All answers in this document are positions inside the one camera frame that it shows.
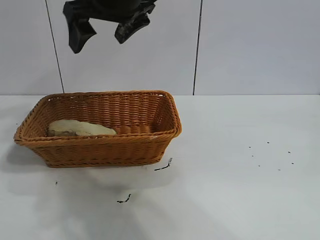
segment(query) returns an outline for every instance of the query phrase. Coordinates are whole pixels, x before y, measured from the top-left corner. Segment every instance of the brown wicker basket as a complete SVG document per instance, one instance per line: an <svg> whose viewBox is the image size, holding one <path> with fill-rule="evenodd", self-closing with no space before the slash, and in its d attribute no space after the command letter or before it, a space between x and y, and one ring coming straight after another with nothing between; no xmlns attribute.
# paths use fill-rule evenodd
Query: brown wicker basket
<svg viewBox="0 0 320 240"><path fill-rule="evenodd" d="M47 137L48 125L61 119L101 124L117 135ZM41 99L14 141L52 168L137 166L159 162L180 133L175 102L167 92L63 93Z"/></svg>

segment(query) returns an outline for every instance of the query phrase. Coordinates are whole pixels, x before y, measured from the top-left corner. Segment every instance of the white wall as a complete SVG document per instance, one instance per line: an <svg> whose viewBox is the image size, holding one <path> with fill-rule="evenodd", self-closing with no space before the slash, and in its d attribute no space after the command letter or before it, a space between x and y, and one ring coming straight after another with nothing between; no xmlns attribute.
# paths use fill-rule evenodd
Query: white wall
<svg viewBox="0 0 320 240"><path fill-rule="evenodd" d="M200 0L159 0L151 24L120 45L116 23L91 19L96 30L79 54L68 46L64 0L48 0L66 92L161 89L193 92Z"/></svg>
<svg viewBox="0 0 320 240"><path fill-rule="evenodd" d="M0 95L61 93L45 0L0 2Z"/></svg>
<svg viewBox="0 0 320 240"><path fill-rule="evenodd" d="M320 94L319 0L204 0L195 93Z"/></svg>
<svg viewBox="0 0 320 240"><path fill-rule="evenodd" d="M193 92L201 0L158 0L150 26L125 44L117 24L79 54L68 46L65 0L48 0L66 92ZM320 1L203 0L196 95L319 94ZM62 92L45 0L0 3L0 94Z"/></svg>

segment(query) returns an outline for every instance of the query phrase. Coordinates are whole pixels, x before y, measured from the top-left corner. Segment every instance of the white tabletop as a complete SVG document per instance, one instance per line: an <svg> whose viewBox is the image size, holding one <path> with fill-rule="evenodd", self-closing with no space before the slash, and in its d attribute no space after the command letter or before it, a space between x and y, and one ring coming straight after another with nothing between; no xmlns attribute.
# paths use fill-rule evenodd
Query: white tabletop
<svg viewBox="0 0 320 240"><path fill-rule="evenodd" d="M13 142L40 98L0 96L0 239L320 239L320 96L177 96L161 162L70 169Z"/></svg>

